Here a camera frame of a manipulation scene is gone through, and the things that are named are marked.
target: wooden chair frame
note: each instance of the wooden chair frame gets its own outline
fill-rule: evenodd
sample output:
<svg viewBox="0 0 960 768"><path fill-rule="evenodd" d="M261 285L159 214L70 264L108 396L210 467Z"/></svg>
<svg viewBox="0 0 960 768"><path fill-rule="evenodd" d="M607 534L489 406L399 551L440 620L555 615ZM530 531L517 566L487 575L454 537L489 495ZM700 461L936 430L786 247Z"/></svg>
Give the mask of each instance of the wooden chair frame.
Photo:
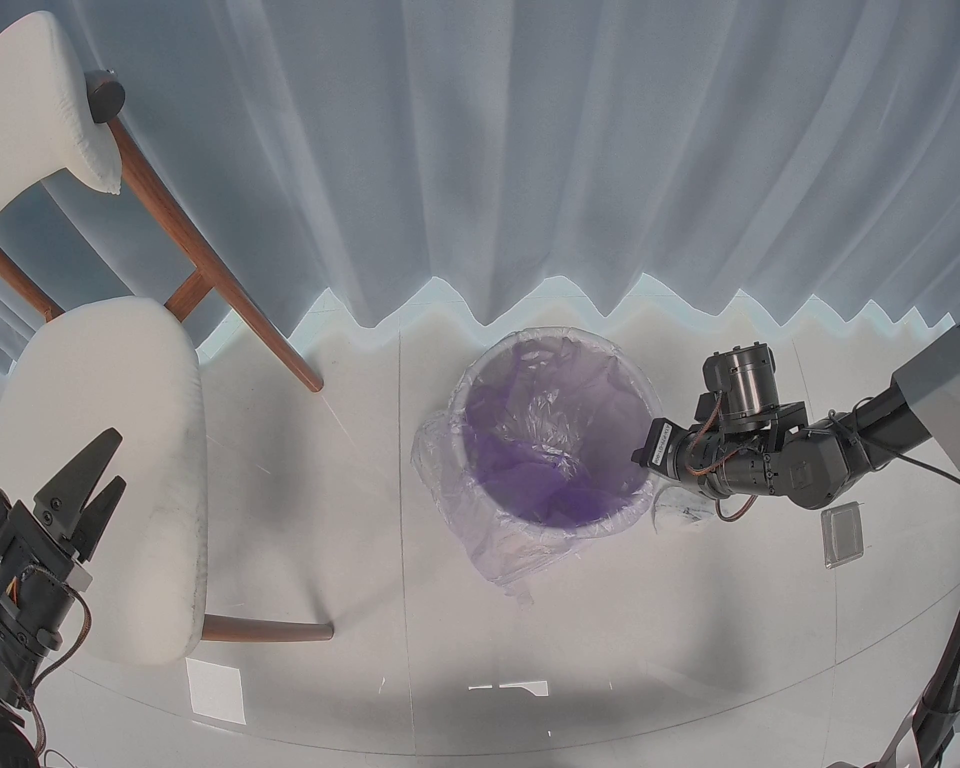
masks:
<svg viewBox="0 0 960 768"><path fill-rule="evenodd" d="M182 323L211 290L216 290L311 392L319 392L324 381L267 320L233 272L184 213L116 116L124 101L120 83L108 72L87 73L86 82L87 99L94 122L107 123L120 150L123 182L196 268L164 306ZM47 323L63 314L62 307L47 296L3 250L0 250L0 278L6 280ZM204 617L202 639L222 642L298 642L329 640L332 637L332 624L261 621L208 613Z"/></svg>

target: curtain fold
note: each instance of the curtain fold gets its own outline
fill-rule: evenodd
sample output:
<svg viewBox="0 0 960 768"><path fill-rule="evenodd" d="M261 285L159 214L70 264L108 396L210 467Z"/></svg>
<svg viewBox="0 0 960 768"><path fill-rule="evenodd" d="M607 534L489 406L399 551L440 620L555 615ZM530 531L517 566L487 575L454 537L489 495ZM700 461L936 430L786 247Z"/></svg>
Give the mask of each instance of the curtain fold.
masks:
<svg viewBox="0 0 960 768"><path fill-rule="evenodd" d="M605 313L643 273L781 323L813 294L960 311L955 3L11 0L0 26L39 8L116 71L145 155L286 333L326 287L370 326L432 276L484 324L555 275ZM65 174L0 213L0 247L65 307L190 272L129 192ZM36 313L0 301L15 358Z"/></svg>

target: trash bin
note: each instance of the trash bin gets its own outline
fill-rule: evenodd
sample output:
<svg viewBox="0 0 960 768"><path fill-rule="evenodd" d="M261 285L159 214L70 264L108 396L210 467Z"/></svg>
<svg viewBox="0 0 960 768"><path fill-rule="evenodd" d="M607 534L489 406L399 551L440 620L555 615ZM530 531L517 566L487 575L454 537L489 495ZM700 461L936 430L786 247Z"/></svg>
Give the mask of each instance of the trash bin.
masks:
<svg viewBox="0 0 960 768"><path fill-rule="evenodd" d="M411 460L473 564L506 588L651 509L662 482L630 456L660 415L616 345L528 328L467 369Z"/></svg>

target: white label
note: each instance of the white label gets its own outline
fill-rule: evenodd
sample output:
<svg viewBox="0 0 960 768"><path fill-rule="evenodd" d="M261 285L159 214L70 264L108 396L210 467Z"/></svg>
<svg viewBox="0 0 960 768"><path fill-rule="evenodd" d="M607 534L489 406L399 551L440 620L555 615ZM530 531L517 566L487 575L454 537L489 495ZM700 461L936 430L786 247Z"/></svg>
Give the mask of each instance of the white label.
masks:
<svg viewBox="0 0 960 768"><path fill-rule="evenodd" d="M673 432L673 427L665 423L660 431L660 439L657 440L657 450L654 451L654 460L651 464L658 465L663 461L663 453L666 450L666 444L670 442L671 432Z"/></svg>

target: chair backrest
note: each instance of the chair backrest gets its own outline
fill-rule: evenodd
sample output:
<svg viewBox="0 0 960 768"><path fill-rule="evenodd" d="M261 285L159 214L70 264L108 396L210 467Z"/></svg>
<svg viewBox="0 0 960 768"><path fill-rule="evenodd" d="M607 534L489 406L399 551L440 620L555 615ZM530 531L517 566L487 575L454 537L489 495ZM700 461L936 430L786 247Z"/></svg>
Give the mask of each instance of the chair backrest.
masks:
<svg viewBox="0 0 960 768"><path fill-rule="evenodd" d="M93 576L84 649L169 662L190 653L204 623L206 429L197 353L155 301L85 304L36 333L0 397L0 489L32 509L40 487L108 427L123 442L101 487L118 474L128 485L84 566Z"/></svg>
<svg viewBox="0 0 960 768"><path fill-rule="evenodd" d="M61 168L119 194L120 153L90 116L84 71L51 13L29 13L0 32L0 72L0 209Z"/></svg>

